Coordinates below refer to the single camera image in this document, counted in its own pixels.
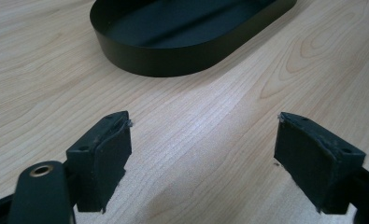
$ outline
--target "black container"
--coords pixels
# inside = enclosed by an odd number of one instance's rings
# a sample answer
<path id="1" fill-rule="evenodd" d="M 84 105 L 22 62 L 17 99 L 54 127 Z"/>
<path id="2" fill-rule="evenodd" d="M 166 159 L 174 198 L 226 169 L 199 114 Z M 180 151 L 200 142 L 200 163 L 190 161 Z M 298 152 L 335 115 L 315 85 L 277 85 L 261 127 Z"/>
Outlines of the black container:
<path id="1" fill-rule="evenodd" d="M 177 77 L 218 63 L 296 0 L 97 0 L 91 22 L 103 52 L 123 70 Z"/>

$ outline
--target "wooden table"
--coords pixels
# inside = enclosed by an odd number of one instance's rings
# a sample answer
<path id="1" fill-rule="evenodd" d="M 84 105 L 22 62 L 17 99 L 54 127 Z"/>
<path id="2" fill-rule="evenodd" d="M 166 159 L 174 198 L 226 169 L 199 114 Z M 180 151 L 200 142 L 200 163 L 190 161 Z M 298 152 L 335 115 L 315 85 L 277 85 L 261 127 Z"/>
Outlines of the wooden table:
<path id="1" fill-rule="evenodd" d="M 126 176 L 105 214 L 78 223 L 351 223 L 353 207 L 318 214 L 273 155 L 287 111 L 366 152 L 369 170 L 369 0 L 298 0 L 222 62 L 171 78 L 110 63 L 92 3 L 0 0 L 0 198 L 128 110 Z"/>

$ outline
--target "black tray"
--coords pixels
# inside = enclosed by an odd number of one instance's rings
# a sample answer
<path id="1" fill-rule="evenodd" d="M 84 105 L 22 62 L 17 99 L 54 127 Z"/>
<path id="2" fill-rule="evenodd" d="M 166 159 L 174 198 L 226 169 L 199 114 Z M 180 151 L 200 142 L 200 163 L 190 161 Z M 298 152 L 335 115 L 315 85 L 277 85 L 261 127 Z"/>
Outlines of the black tray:
<path id="1" fill-rule="evenodd" d="M 292 8 L 296 0 L 97 0 L 91 22 L 118 67 L 148 77 L 207 69 Z"/>

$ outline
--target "bolt hole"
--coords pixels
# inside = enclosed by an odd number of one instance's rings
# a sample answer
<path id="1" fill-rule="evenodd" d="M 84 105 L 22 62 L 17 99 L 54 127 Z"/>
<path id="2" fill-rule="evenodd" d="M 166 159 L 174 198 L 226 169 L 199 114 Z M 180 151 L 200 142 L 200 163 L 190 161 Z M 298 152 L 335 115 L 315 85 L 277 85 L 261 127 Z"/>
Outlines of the bolt hole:
<path id="1" fill-rule="evenodd" d="M 349 148 L 341 148 L 341 150 L 345 153 L 352 153 L 352 150 L 350 150 Z"/>
<path id="2" fill-rule="evenodd" d="M 89 148 L 89 147 L 80 147 L 78 150 L 79 150 L 79 151 L 86 151 L 86 150 L 88 150 L 88 148 Z"/>
<path id="3" fill-rule="evenodd" d="M 47 175 L 53 170 L 53 166 L 51 165 L 43 165 L 35 168 L 30 172 L 30 176 L 32 177 L 40 177 L 42 175 Z"/>

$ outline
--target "tabletop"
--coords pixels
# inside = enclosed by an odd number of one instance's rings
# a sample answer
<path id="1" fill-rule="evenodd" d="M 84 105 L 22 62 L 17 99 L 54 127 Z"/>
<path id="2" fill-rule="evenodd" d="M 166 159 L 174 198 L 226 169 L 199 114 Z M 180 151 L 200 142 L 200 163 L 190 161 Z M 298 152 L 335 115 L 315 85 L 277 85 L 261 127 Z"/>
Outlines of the tabletop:
<path id="1" fill-rule="evenodd" d="M 103 54 L 89 0 L 0 0 L 0 198 L 127 110 L 133 154 L 106 212 L 77 223 L 351 223 L 319 214 L 273 158 L 281 111 L 367 153 L 369 0 L 298 0 L 220 63 L 141 77 Z"/>

